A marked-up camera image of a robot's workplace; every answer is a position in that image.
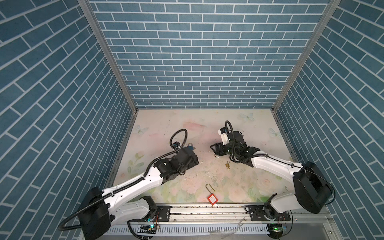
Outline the red padlock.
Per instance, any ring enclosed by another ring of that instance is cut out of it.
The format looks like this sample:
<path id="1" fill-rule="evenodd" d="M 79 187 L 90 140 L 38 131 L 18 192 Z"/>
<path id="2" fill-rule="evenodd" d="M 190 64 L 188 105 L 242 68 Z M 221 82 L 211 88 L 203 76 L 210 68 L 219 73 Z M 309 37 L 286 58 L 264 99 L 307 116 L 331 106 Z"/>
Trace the red padlock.
<path id="1" fill-rule="evenodd" d="M 206 184 L 206 189 L 210 193 L 210 195 L 207 197 L 209 203 L 214 206 L 218 203 L 218 198 L 215 196 L 214 192 L 216 191 L 210 184 Z"/>

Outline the blue padlock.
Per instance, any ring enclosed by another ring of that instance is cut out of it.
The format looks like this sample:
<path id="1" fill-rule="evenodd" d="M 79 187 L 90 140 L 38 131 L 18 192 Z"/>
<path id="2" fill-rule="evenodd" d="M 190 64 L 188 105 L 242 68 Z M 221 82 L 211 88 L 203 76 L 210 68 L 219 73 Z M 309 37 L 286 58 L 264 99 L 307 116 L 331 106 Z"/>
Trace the blue padlock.
<path id="1" fill-rule="evenodd" d="M 191 150 L 195 150 L 196 148 L 193 146 L 192 143 L 188 143 L 188 148 L 191 149 Z"/>

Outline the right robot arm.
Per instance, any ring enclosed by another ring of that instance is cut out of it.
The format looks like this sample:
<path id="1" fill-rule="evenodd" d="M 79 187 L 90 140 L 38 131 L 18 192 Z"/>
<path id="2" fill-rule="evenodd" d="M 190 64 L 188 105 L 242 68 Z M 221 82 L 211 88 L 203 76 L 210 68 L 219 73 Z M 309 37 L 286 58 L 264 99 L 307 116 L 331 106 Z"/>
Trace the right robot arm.
<path id="1" fill-rule="evenodd" d="M 272 220 L 277 214 L 298 209 L 318 214 L 325 205 L 334 200 L 334 187 L 315 163 L 294 163 L 269 155 L 259 148 L 248 146 L 239 131 L 231 132 L 227 128 L 221 128 L 218 134 L 222 141 L 210 146 L 215 155 L 228 155 L 233 163 L 270 172 L 293 184 L 292 191 L 285 194 L 275 193 L 269 197 L 263 206 L 268 219 Z"/>

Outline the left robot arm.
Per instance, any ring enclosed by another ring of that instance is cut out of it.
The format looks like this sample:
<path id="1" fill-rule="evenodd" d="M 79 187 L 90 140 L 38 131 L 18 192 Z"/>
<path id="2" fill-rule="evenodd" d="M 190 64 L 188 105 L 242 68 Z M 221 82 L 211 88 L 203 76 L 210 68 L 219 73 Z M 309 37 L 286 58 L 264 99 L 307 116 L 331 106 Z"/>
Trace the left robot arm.
<path id="1" fill-rule="evenodd" d="M 171 158 L 152 161 L 146 171 L 120 185 L 90 189 L 79 207 L 78 218 L 84 238 L 96 240 L 111 226 L 131 220 L 153 219 L 157 206 L 150 196 L 133 201 L 142 193 L 159 187 L 199 164 L 198 156 L 188 147 L 178 149 Z"/>

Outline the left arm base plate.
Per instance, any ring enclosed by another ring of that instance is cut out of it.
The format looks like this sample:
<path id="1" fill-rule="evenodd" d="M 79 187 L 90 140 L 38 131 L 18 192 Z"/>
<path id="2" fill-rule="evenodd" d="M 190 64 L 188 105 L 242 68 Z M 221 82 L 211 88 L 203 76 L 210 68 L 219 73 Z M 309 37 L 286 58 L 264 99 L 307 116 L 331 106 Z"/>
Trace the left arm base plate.
<path id="1" fill-rule="evenodd" d="M 141 219 L 134 219 L 131 222 L 169 222 L 171 206 L 149 206 L 149 212 Z"/>

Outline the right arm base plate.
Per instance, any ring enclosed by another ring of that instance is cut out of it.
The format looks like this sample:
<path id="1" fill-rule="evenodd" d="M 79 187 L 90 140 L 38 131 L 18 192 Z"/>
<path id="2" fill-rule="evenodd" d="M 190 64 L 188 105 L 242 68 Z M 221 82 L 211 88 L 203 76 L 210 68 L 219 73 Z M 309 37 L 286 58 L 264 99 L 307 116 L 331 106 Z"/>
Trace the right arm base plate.
<path id="1" fill-rule="evenodd" d="M 289 212 L 278 213 L 272 207 L 264 205 L 247 205 L 246 212 L 249 213 L 251 221 L 290 221 Z"/>

